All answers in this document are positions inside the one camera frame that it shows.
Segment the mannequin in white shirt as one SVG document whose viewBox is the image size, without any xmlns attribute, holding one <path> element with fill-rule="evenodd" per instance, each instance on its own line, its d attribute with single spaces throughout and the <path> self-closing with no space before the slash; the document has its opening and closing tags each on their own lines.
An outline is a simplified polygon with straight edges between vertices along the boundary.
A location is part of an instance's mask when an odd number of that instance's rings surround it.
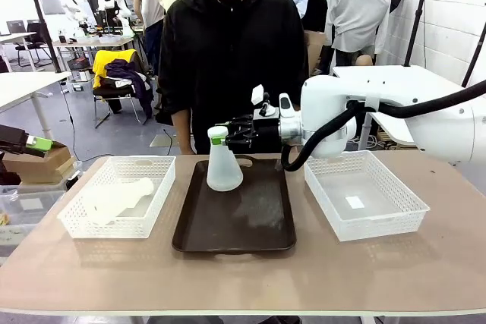
<svg viewBox="0 0 486 324">
<path fill-rule="evenodd" d="M 363 54 L 383 51 L 391 0 L 328 0 L 325 34 L 336 66 L 352 66 Z"/>
</svg>

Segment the clear plastic storage bin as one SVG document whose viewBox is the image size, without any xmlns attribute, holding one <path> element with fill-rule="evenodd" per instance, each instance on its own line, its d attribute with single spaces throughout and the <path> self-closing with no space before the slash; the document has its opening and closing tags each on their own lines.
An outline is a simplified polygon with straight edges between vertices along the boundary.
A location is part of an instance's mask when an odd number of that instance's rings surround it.
<svg viewBox="0 0 486 324">
<path fill-rule="evenodd" d="M 0 265 L 65 194 L 61 187 L 0 186 Z"/>
</svg>

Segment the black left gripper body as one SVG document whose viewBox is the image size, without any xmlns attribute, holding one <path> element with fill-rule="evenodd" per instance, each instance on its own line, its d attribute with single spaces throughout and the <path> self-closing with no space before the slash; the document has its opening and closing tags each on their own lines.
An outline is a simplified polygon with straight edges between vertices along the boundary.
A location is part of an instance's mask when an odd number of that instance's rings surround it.
<svg viewBox="0 0 486 324">
<path fill-rule="evenodd" d="M 27 153 L 29 134 L 24 130 L 0 124 L 0 151 L 4 153 Z"/>
</svg>

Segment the white perforated basket with sticker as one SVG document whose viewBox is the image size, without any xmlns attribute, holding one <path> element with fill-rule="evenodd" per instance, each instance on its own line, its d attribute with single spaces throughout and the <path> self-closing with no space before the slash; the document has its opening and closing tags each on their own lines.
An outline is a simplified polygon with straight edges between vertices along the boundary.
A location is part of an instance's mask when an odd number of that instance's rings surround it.
<svg viewBox="0 0 486 324">
<path fill-rule="evenodd" d="M 309 158 L 305 181 L 341 242 L 416 232 L 430 210 L 370 151 Z M 346 197 L 357 196 L 363 209 Z"/>
</svg>

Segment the brown cardboard box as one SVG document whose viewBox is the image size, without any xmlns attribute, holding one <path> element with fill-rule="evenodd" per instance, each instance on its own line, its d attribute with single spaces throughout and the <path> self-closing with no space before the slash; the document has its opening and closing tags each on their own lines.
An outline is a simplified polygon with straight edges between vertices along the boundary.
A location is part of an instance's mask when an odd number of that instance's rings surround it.
<svg viewBox="0 0 486 324">
<path fill-rule="evenodd" d="M 44 157 L 6 153 L 2 161 L 6 170 L 17 174 L 22 183 L 54 184 L 74 169 L 77 160 L 66 145 L 54 142 Z"/>
</svg>

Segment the dark purple garment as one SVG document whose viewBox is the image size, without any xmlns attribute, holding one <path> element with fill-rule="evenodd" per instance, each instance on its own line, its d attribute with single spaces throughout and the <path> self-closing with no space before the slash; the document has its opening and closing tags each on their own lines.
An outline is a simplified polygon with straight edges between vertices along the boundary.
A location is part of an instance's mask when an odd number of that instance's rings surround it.
<svg viewBox="0 0 486 324">
<path fill-rule="evenodd" d="M 115 82 L 116 88 L 130 87 L 147 118 L 152 115 L 153 90 L 150 80 L 136 70 L 134 62 L 115 59 L 105 66 L 106 76 Z"/>
</svg>

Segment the black light stand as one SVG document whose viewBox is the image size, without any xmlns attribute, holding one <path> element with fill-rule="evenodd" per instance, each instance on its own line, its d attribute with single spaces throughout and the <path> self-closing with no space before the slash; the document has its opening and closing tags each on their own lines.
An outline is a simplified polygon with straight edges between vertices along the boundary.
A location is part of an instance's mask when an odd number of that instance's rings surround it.
<svg viewBox="0 0 486 324">
<path fill-rule="evenodd" d="M 39 18 L 40 33 L 43 36 L 44 40 L 46 41 L 46 45 L 48 46 L 49 54 L 50 54 L 51 59 L 52 59 L 52 64 L 54 65 L 55 72 L 61 73 L 62 70 L 61 70 L 60 65 L 58 63 L 58 59 L 57 59 L 57 56 L 56 56 L 56 53 L 55 53 L 55 50 L 54 50 L 54 47 L 53 47 L 53 44 L 52 44 L 52 39 L 51 39 L 51 36 L 49 35 L 49 31 L 48 31 L 47 24 L 46 24 L 46 21 L 45 21 L 44 16 L 43 16 L 42 9 L 40 7 L 39 0 L 33 0 L 33 2 L 34 2 L 34 5 L 35 5 L 37 16 Z"/>
</svg>

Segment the yellow garment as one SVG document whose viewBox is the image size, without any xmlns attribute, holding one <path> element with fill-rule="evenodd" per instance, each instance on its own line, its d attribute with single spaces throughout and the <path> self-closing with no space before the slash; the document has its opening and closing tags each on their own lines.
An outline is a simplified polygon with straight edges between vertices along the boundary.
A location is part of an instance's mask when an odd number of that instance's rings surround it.
<svg viewBox="0 0 486 324">
<path fill-rule="evenodd" d="M 94 73 L 93 89 L 99 88 L 101 86 L 100 79 L 107 76 L 107 64 L 113 62 L 116 59 L 122 59 L 130 62 L 134 54 L 137 54 L 137 51 L 135 49 L 121 51 L 99 50 L 94 58 L 92 68 L 92 71 Z"/>
</svg>

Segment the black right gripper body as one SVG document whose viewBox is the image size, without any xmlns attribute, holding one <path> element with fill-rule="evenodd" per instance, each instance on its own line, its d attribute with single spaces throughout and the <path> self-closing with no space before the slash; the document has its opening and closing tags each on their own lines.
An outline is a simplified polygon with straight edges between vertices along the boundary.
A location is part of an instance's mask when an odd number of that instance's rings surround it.
<svg viewBox="0 0 486 324">
<path fill-rule="evenodd" d="M 281 146 L 279 116 L 264 117 L 254 113 L 252 119 L 252 146 Z"/>
</svg>

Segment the black office chair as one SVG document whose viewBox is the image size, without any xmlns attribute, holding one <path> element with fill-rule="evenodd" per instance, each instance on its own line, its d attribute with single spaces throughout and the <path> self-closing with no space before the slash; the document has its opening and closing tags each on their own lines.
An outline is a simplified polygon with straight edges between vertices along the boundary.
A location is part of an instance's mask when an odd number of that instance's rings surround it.
<svg viewBox="0 0 486 324">
<path fill-rule="evenodd" d="M 44 40 L 44 36 L 42 35 L 39 20 L 28 20 L 27 26 L 25 26 L 25 23 L 22 20 L 11 20 L 7 22 L 7 27 L 10 34 L 30 33 L 30 35 L 27 35 L 22 41 L 14 42 L 15 50 L 17 51 L 17 63 L 20 67 L 21 52 L 28 52 L 29 55 L 32 55 L 32 51 L 35 52 L 35 55 L 37 57 L 37 60 L 33 61 L 33 65 L 35 67 L 43 67 L 51 63 L 52 58 L 44 49 L 46 41 Z M 43 51 L 50 60 L 50 62 L 42 64 L 39 56 L 39 51 Z"/>
</svg>

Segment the black slanted tripod leg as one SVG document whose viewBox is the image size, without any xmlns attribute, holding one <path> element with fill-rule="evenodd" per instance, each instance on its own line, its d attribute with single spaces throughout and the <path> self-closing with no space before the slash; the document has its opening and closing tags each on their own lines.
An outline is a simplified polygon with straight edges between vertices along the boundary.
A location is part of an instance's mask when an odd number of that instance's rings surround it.
<svg viewBox="0 0 486 324">
<path fill-rule="evenodd" d="M 472 72 L 475 69 L 476 62 L 478 60 L 478 57 L 481 53 L 482 46 L 484 44 L 484 40 L 486 39 L 486 22 L 484 23 L 481 35 L 479 36 L 478 43 L 476 45 L 475 51 L 473 53 L 472 59 L 469 63 L 468 69 L 465 73 L 465 76 L 462 80 L 462 87 L 467 87 L 469 80 L 472 76 Z"/>
</svg>

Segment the person's right forearm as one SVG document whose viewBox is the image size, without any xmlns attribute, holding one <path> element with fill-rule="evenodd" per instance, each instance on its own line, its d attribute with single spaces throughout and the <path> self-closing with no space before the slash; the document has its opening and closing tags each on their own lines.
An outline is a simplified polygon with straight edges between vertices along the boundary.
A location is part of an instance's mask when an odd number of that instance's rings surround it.
<svg viewBox="0 0 486 324">
<path fill-rule="evenodd" d="M 178 146 L 182 155 L 194 155 L 191 146 L 191 113 L 181 110 L 172 115 Z"/>
</svg>

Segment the person in black hoodie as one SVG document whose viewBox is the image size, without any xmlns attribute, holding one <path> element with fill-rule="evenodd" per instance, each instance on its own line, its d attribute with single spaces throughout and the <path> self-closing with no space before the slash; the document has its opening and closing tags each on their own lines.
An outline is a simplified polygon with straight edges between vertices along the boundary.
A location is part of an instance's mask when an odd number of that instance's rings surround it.
<svg viewBox="0 0 486 324">
<path fill-rule="evenodd" d="M 262 84 L 277 103 L 301 103 L 308 78 L 305 32 L 293 0 L 178 0 L 160 40 L 159 88 L 172 117 L 191 113 L 194 154 L 210 148 L 210 127 L 253 112 Z"/>
</svg>

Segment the white background work desk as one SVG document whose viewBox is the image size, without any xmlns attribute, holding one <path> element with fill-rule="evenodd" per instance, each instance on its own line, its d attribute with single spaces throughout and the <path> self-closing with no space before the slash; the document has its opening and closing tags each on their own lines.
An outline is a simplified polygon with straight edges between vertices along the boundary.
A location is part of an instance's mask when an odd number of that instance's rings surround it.
<svg viewBox="0 0 486 324">
<path fill-rule="evenodd" d="M 61 57 L 63 53 L 70 52 L 73 49 L 86 49 L 89 53 L 94 53 L 94 49 L 126 49 L 133 43 L 133 36 L 120 35 L 102 35 L 102 36 L 79 36 L 65 37 L 66 42 L 55 40 L 52 46 L 55 54 Z"/>
</svg>

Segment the translucent conical flask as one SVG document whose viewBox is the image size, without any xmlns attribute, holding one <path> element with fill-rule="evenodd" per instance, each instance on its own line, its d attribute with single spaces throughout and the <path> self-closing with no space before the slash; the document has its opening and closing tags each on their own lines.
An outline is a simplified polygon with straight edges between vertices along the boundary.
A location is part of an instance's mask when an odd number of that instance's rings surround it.
<svg viewBox="0 0 486 324">
<path fill-rule="evenodd" d="M 87 187 L 80 193 L 80 199 L 89 219 L 98 225 L 106 225 L 126 209 L 133 209 L 153 191 L 153 182 L 141 178 L 130 183 Z"/>
<path fill-rule="evenodd" d="M 207 135 L 210 140 L 208 186 L 218 192 L 236 189 L 243 182 L 243 173 L 233 151 L 226 145 L 228 128 L 214 126 L 208 129 Z"/>
</svg>

